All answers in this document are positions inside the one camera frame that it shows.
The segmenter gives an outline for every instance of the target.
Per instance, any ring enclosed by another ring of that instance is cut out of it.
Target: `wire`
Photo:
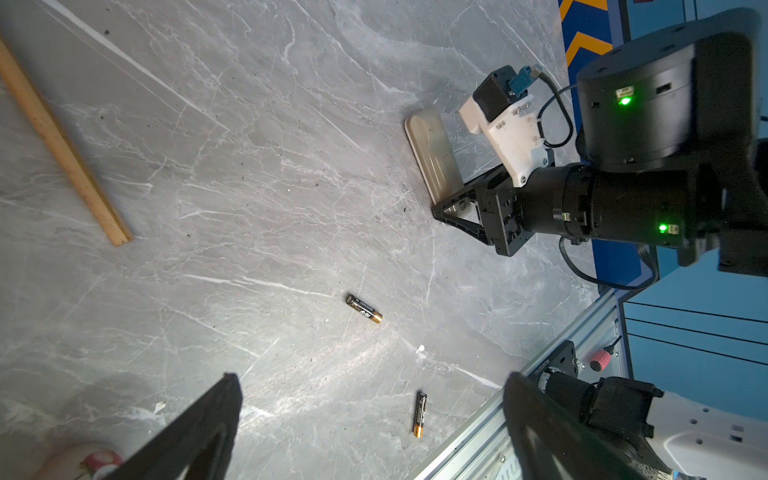
[[[566,87],[563,90],[558,91],[558,87],[554,84],[551,78],[549,78],[549,75],[545,74],[544,72],[540,73],[538,77],[543,81],[550,90],[552,90],[552,94],[554,95],[554,99],[558,101],[558,106],[560,107],[560,110],[563,112],[563,116],[565,117],[566,123],[568,123],[568,136],[560,142],[559,144],[551,144],[546,139],[544,140],[544,145],[549,148],[560,148],[565,146],[571,138],[574,136],[574,122],[571,120],[571,116],[568,114],[568,110],[565,109],[565,104],[563,104],[563,99],[560,98],[560,93],[563,91],[568,90],[569,88],[572,88],[573,86]],[[552,102],[550,99],[544,107],[541,108],[540,111],[538,111],[538,116],[536,117],[536,121],[538,122],[538,134],[541,135],[541,138],[544,138],[544,128],[541,126],[541,116],[544,114],[544,110],[546,107],[549,106],[549,104]]]
[[[616,288],[619,290],[644,290],[659,280],[659,271],[654,265],[653,257],[650,254],[650,247],[648,245],[638,245],[637,255],[640,257],[640,260],[643,260],[643,263],[648,265],[648,268],[650,268],[650,271],[652,272],[653,275],[651,276],[651,278],[649,278],[648,280],[645,280],[640,285],[621,285],[619,283],[612,283],[612,282],[606,282],[605,280],[598,280],[593,276],[589,276],[586,273],[579,270],[578,267],[576,267],[574,263],[571,261],[571,258],[568,256],[568,252],[565,251],[565,237],[560,237],[560,243],[558,244],[558,246],[560,247],[560,253],[563,256],[563,260],[565,260],[565,263],[568,265],[568,268],[570,268],[571,271],[576,274],[576,276],[578,276],[583,280],[587,280],[588,282],[596,283],[597,285],[607,286],[609,288]]]

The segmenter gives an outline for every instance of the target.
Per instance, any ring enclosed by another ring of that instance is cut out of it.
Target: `wooden stick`
[[[109,199],[94,178],[93,172],[69,141],[53,112],[48,108],[1,38],[0,76],[5,80],[5,84],[8,85],[8,89],[19,106],[29,117],[35,130],[43,137],[43,141],[48,145],[48,149],[61,165],[61,168],[64,169],[74,188],[83,197],[85,204],[88,205],[98,223],[104,228],[109,240],[116,247],[133,240],[131,231],[109,203]]]

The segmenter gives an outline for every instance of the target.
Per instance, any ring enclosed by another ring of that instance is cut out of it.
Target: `blue connector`
[[[528,87],[534,81],[536,81],[536,78],[531,76],[531,67],[523,67],[513,79],[507,82],[507,85],[509,85],[509,89],[515,94],[515,97],[519,97],[524,91],[528,90]]]

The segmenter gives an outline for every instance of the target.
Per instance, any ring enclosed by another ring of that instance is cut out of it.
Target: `black and gold battery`
[[[346,304],[351,306],[353,309],[357,310],[358,312],[362,313],[363,315],[367,316],[368,318],[370,318],[376,323],[381,323],[382,320],[384,320],[384,317],[382,316],[381,313],[377,312],[370,305],[363,302],[361,299],[357,298],[351,293],[346,296]]]
[[[416,397],[416,414],[413,417],[413,435],[420,439],[424,433],[424,412],[427,411],[427,394],[419,392]]]

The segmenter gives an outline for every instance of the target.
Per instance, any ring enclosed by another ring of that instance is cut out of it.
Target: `gray marble surface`
[[[501,65],[567,81],[554,0],[60,2],[0,2],[0,33],[136,240],[0,87],[3,478],[131,454],[222,372],[229,478],[402,478],[596,297],[555,237],[504,258],[434,221],[402,128],[435,104],[465,177],[498,163],[458,107]]]

